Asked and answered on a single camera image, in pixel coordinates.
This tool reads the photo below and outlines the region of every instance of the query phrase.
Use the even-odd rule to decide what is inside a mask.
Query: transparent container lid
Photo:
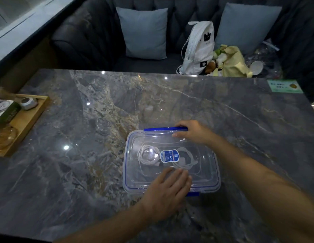
[[[215,153],[205,145],[172,137],[174,132],[185,130],[186,127],[154,128],[135,130],[128,135],[123,160],[123,188],[128,193],[144,193],[150,183],[169,166],[188,170],[192,176],[190,192],[209,193],[220,188],[221,178]],[[163,151],[169,150],[177,151],[178,162],[162,162],[163,157],[160,157],[164,155]]]

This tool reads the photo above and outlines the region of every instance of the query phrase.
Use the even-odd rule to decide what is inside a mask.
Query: gray marble tabletop
[[[138,198],[122,187],[128,133],[183,118],[314,196],[314,110],[303,94],[272,93],[265,79],[41,69],[21,93],[52,104],[0,159],[0,233],[51,241],[129,207]],[[132,242],[278,242],[220,169],[218,192],[187,198]]]

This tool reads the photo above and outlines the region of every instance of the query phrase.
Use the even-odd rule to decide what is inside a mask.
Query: sofa
[[[284,77],[297,79],[314,101],[314,0],[87,0],[54,32],[51,44],[66,69],[175,74],[181,49],[190,35],[188,21],[209,20],[215,38],[226,3],[282,6],[268,33]],[[125,42],[116,7],[152,11],[168,8],[164,60],[125,56]]]

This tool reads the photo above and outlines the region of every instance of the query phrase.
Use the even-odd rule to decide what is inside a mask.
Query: hand
[[[179,121],[175,127],[185,126],[188,131],[179,131],[172,135],[172,137],[187,138],[196,143],[207,144],[212,135],[215,135],[208,127],[200,124],[196,120],[182,120]]]
[[[164,169],[138,202],[143,206],[149,221],[157,222],[171,216],[190,191],[192,177],[188,175],[187,170],[177,169],[164,181],[172,169]]]

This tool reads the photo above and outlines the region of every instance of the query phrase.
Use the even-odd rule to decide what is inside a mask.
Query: light blue pillow
[[[126,56],[163,60],[166,57],[168,8],[137,11],[116,8],[126,42]]]
[[[227,3],[221,17],[214,49],[221,44],[253,53],[274,25],[282,7]]]

